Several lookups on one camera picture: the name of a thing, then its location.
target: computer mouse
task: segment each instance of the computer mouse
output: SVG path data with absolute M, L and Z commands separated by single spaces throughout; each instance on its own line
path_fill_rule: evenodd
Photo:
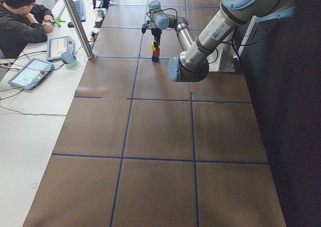
M 70 22 L 68 23 L 68 27 L 69 27 L 69 28 L 74 28 L 75 26 L 74 26 L 74 24 L 70 21 Z

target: wall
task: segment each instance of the wall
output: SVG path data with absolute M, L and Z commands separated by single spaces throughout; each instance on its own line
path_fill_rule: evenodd
M 288 227 L 321 226 L 320 5 L 297 0 L 295 17 L 241 60 Z M 271 25 L 261 25 L 254 41 Z

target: green object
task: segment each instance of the green object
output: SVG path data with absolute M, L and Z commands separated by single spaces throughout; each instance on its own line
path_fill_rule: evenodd
M 61 24 L 60 23 L 63 23 L 63 22 L 66 22 L 65 20 L 61 20 L 60 18 L 56 18 L 54 20 L 55 24 L 58 26 L 58 28 L 61 27 Z

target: black jacket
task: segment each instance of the black jacket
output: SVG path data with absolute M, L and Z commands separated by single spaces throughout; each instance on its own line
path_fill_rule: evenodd
M 17 58 L 28 43 L 47 41 L 47 34 L 42 26 L 44 15 L 52 15 L 44 5 L 33 5 L 31 14 L 39 23 L 30 24 L 19 15 L 8 11 L 0 3 L 0 49 L 7 58 Z

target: keyboard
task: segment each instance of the keyboard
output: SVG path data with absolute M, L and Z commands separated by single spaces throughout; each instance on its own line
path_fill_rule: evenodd
M 75 0 L 74 5 L 81 22 L 86 21 L 85 3 L 83 0 Z

